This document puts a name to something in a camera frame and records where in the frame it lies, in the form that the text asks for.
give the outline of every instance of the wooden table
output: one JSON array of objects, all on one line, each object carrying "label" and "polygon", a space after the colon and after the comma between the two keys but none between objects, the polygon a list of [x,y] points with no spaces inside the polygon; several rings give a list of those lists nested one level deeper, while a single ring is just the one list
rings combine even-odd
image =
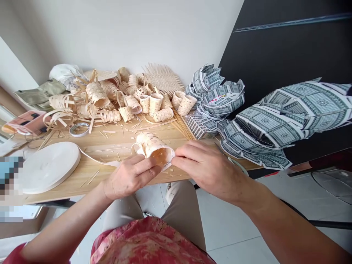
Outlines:
[{"label": "wooden table", "polygon": [[[136,128],[151,127],[150,123],[144,120],[143,115],[140,115],[139,118],[142,122]],[[69,134],[68,131],[64,131],[64,138],[58,138],[59,133],[55,132],[50,140],[48,145],[54,144],[62,141],[70,141],[77,144],[85,153],[89,154],[92,158],[109,162],[109,161],[119,161],[125,159],[126,157],[131,156],[131,146],[136,142],[137,134],[132,131],[132,126],[139,123],[139,120],[133,119],[132,122],[124,123],[123,121],[119,124],[106,124],[106,126],[93,127],[92,133],[85,135],[83,137],[73,137]],[[103,130],[116,131],[109,135],[107,139],[104,137],[101,132]],[[148,131],[154,133],[157,137],[163,140],[167,145],[176,149],[182,146],[187,139],[185,136],[179,132],[172,123],[165,124],[156,128],[150,128]],[[219,144],[219,140],[206,139],[203,140],[206,144],[216,148],[215,143]],[[34,144],[39,145],[42,143],[42,140],[29,143],[31,147]],[[244,168],[247,170],[258,169],[260,166],[246,160],[238,159],[237,160]],[[98,175],[94,180],[88,185],[88,182],[80,187],[89,177],[91,177],[97,170],[100,169]],[[85,155],[81,154],[81,161],[75,171],[59,186],[51,189],[50,191],[44,192],[42,194],[31,194],[23,195],[24,204],[34,204],[39,202],[48,202],[70,198],[73,196],[87,194],[94,187],[96,187],[102,180],[108,178],[110,174],[114,171],[115,167],[101,165]],[[149,184],[158,184],[158,183],[168,183],[175,182],[180,180],[189,179],[190,176],[185,173],[183,170],[171,166],[166,170],[166,173],[160,173],[157,175]]]}]

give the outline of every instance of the beige pants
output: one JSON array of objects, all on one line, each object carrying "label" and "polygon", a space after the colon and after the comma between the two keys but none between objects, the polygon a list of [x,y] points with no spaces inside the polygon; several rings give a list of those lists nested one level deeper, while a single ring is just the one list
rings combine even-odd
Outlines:
[{"label": "beige pants", "polygon": [[[170,192],[174,194],[174,198],[161,219],[206,251],[201,214],[193,184],[188,180],[171,183]],[[143,218],[136,196],[130,195],[114,201],[109,206],[102,231]]]}]

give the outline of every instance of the white tape roll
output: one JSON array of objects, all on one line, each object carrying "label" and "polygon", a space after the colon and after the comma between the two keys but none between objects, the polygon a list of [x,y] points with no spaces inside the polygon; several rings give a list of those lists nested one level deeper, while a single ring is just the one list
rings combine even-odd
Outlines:
[{"label": "white tape roll", "polygon": [[72,126],[70,128],[70,134],[71,136],[75,137],[75,138],[81,138],[83,136],[85,136],[86,134],[88,134],[89,132],[89,129],[87,129],[86,131],[84,131],[82,134],[76,134],[74,132],[74,130],[78,127],[88,127],[89,128],[89,125],[87,123],[78,123],[78,124],[75,124],[74,126]]}]

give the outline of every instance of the white floor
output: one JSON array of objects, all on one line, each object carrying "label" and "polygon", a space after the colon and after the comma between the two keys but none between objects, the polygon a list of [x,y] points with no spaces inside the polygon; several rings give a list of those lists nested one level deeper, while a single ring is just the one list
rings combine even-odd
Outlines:
[{"label": "white floor", "polygon": [[[310,220],[352,222],[352,206],[321,189],[310,176],[289,178],[286,174],[262,178],[279,198],[289,202]],[[142,210],[162,216],[168,207],[165,200],[167,184],[147,186],[137,192]],[[223,202],[202,189],[197,190],[203,222],[206,246],[209,255],[218,263],[278,263],[265,244],[258,229],[237,207]],[[54,217],[64,209],[57,209]],[[72,264],[89,263],[91,246],[100,234],[103,214],[89,230],[71,259]],[[352,253],[352,231],[319,228],[343,248]],[[19,243],[16,238],[8,242]]]}]

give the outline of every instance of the pink patterned clothing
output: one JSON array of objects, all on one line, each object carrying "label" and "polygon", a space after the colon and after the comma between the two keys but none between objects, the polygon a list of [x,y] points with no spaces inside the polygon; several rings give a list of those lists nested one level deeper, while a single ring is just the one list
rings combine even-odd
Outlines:
[{"label": "pink patterned clothing", "polygon": [[[19,257],[19,247],[4,264],[18,263],[12,254],[17,252]],[[97,263],[215,264],[205,252],[157,217],[135,220],[100,234],[91,253],[91,264]]]}]

